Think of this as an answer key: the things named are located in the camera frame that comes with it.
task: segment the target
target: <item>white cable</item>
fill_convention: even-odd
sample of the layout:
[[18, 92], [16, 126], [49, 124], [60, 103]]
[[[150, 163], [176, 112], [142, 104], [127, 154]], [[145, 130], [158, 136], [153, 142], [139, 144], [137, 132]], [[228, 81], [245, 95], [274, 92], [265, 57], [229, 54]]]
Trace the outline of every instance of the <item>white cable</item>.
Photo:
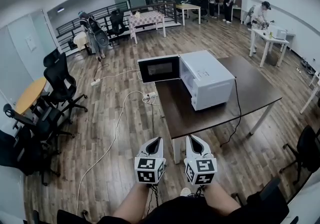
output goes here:
[[132, 93], [140, 93], [140, 94], [142, 94], [142, 96], [144, 95], [141, 91], [139, 91], [139, 90], [134, 90], [134, 91], [128, 93], [127, 96], [124, 98], [124, 101], [123, 101], [123, 104], [122, 104], [122, 110], [121, 110], [121, 113], [120, 113], [120, 115], [119, 115], [118, 121], [116, 122], [115, 130], [114, 130], [114, 134], [115, 134], [115, 135], [114, 135], [114, 139], [113, 139], [111, 145], [109, 146], [108, 150], [103, 154], [103, 156], [101, 156], [100, 159], [99, 159], [98, 161], [96, 161], [96, 162], [94, 163], [94, 165], [92, 165], [92, 166], [84, 173], [84, 175], [83, 175], [82, 178], [81, 178], [81, 181], [80, 181], [80, 184], [79, 184], [79, 189], [78, 189], [78, 195], [77, 195], [77, 198], [76, 198], [76, 215], [78, 215], [78, 209], [79, 209], [79, 194], [80, 194], [80, 188], [81, 188], [82, 181], [84, 180], [86, 174], [87, 174], [97, 163], [99, 163], [99, 162], [102, 160], [102, 158], [105, 157], [105, 155], [110, 151], [112, 145], [113, 145], [114, 142], [116, 141], [116, 139], [117, 139], [117, 128], [118, 128], [118, 125], [119, 125], [120, 118], [121, 118], [121, 116], [122, 116], [122, 114], [123, 114], [123, 112], [124, 112], [124, 109], [125, 109], [125, 102], [126, 102], [127, 97], [128, 97], [130, 94], [132, 94]]
[[140, 69], [131, 69], [131, 70], [128, 70], [128, 71], [126, 71], [126, 72], [122, 72], [122, 73], [120, 73], [120, 74], [108, 75], [108, 76], [105, 76], [105, 77], [100, 78], [100, 80], [105, 79], [105, 78], [115, 78], [115, 77], [117, 77], [117, 76], [120, 76], [120, 75], [122, 75], [122, 74], [124, 74], [124, 73], [128, 73], [128, 72], [131, 72], [131, 71], [140, 71]]

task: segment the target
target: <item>round wooden table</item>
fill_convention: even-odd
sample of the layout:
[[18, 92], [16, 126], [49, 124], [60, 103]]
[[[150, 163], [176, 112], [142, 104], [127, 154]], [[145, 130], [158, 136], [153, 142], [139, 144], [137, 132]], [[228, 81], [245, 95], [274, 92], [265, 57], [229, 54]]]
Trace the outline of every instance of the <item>round wooden table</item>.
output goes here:
[[33, 81], [27, 89], [24, 90], [23, 94], [20, 96], [19, 100], [16, 102], [15, 111], [23, 115], [39, 98], [43, 92], [47, 83], [47, 79], [44, 77]]

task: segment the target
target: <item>checkered tablecloth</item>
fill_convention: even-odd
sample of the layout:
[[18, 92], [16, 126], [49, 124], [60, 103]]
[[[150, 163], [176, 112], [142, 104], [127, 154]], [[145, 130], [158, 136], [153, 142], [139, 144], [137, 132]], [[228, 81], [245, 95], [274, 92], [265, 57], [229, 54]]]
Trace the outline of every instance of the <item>checkered tablecloth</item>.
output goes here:
[[136, 35], [135, 27], [152, 23], [160, 23], [162, 22], [163, 17], [164, 15], [156, 10], [141, 13], [140, 18], [136, 18], [133, 15], [129, 18], [131, 38], [134, 38]]

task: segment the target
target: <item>man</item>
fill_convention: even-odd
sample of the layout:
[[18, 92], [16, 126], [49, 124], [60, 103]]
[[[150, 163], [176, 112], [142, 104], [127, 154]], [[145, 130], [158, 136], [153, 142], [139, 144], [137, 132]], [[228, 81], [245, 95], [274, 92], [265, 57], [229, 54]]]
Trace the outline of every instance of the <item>man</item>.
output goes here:
[[[253, 13], [251, 16], [251, 44], [250, 44], [250, 50], [252, 47], [252, 43], [255, 38], [255, 33], [253, 32], [253, 29], [259, 30], [262, 28], [263, 24], [269, 24], [267, 20], [267, 10], [271, 10], [270, 3], [267, 1], [262, 2], [261, 5], [256, 5], [253, 9]], [[254, 45], [253, 53], [256, 53], [257, 46]]]
[[224, 19], [223, 21], [227, 24], [231, 24], [231, 13], [232, 13], [233, 0], [223, 0], [224, 6]]
[[215, 9], [216, 9], [216, 0], [209, 0], [210, 17], [213, 19], [217, 18], [217, 17], [215, 17]]

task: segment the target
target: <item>white microwave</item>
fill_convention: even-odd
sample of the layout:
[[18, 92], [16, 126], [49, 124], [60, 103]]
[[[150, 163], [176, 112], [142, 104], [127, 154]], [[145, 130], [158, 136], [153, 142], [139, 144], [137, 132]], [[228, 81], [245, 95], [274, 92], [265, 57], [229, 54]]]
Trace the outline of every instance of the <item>white microwave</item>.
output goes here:
[[144, 83], [181, 79], [194, 110], [229, 100], [235, 77], [208, 51], [138, 60]]

